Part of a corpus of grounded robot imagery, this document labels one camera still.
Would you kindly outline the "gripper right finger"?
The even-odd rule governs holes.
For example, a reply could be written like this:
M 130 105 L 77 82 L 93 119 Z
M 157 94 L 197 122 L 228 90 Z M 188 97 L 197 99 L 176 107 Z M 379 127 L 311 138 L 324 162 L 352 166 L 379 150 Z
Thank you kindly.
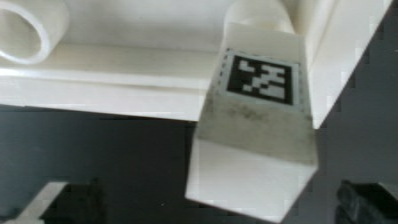
M 341 181 L 334 224 L 398 224 L 398 185 Z

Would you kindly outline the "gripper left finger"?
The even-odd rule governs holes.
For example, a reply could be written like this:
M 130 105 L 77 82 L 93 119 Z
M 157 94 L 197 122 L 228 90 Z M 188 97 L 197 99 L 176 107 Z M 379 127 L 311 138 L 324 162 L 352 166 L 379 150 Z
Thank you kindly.
M 21 213 L 0 224 L 101 224 L 101 186 L 50 182 Z

